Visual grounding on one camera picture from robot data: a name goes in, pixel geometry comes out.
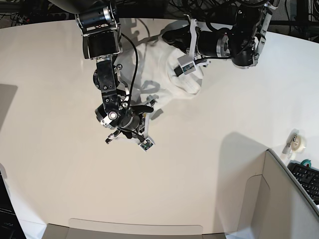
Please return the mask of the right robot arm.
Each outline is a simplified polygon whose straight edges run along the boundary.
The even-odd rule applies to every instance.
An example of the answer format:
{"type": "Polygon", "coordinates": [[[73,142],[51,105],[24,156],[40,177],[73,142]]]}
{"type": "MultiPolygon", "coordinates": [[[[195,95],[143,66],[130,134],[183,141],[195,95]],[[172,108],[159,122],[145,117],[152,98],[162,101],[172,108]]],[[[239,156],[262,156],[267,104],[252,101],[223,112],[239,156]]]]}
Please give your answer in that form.
{"type": "Polygon", "coordinates": [[[156,100],[132,104],[133,83],[127,84],[121,77],[122,64],[116,64],[122,52],[120,21],[114,0],[54,0],[54,5],[75,15],[82,32],[82,48],[85,59],[96,60],[93,82],[101,91],[102,104],[95,110],[96,118],[105,127],[114,130],[105,140],[110,143],[125,140],[137,143],[143,150],[153,146],[148,135],[150,114],[156,100]]]}

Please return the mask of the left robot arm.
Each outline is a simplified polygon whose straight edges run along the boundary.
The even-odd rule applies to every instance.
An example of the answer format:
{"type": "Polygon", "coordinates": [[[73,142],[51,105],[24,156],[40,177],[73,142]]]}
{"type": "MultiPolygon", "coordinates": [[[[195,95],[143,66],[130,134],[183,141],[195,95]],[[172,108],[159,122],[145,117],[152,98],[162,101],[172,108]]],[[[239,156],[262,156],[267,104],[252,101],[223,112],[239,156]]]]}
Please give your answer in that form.
{"type": "Polygon", "coordinates": [[[233,0],[225,1],[207,10],[205,24],[208,30],[202,30],[196,18],[188,18],[186,26],[162,35],[165,43],[184,53],[174,69],[177,76],[194,72],[198,66],[207,66],[212,60],[230,59],[242,69],[257,65],[266,42],[272,10],[278,5],[272,0],[240,0],[232,27],[213,27],[213,18],[234,3],[233,0]]]}

